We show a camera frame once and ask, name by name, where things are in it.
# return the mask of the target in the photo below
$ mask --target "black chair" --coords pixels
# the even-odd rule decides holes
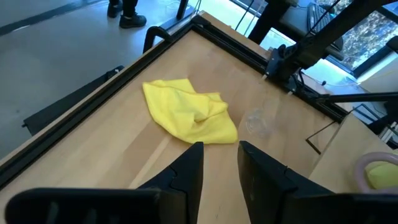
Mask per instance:
[[[263,0],[251,0],[249,7],[256,1]],[[296,6],[288,3],[288,0],[266,0],[266,2],[266,8],[251,31],[249,39],[260,44],[272,27],[296,42],[301,40],[305,34],[307,34],[307,6],[314,2],[313,0],[298,0]],[[344,59],[344,55],[332,46],[329,46],[326,49],[323,58],[326,58],[328,55],[332,55],[338,60]]]

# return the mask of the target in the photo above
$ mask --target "sneaker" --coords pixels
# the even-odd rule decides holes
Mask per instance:
[[[116,6],[108,4],[108,17],[110,18],[116,18],[118,16],[119,12],[121,12],[123,9],[123,4],[122,2],[119,1],[119,4]]]
[[[136,12],[131,18],[121,16],[119,26],[123,29],[133,27],[143,27],[147,23],[145,16],[138,15]]]

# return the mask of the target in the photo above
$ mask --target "gray floor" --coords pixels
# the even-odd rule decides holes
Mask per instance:
[[[148,19],[141,29],[120,29],[118,19],[106,17],[107,1],[102,1],[0,37],[0,157],[30,138],[21,127],[23,119],[138,58],[146,29],[175,16],[178,4],[173,2],[139,1],[137,12],[145,12]]]

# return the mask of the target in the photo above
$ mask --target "glass window pane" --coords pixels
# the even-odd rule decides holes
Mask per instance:
[[[317,0],[317,3],[332,5],[334,1]],[[352,0],[340,1],[335,7],[335,14],[338,15],[351,2]],[[341,63],[354,70],[395,35],[398,35],[398,25],[379,12],[373,12],[343,36],[342,53],[345,59]]]

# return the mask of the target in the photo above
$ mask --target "pants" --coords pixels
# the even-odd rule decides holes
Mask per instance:
[[[111,5],[119,4],[119,0],[109,0]],[[136,12],[138,0],[123,0],[123,15],[127,17],[132,17]]]

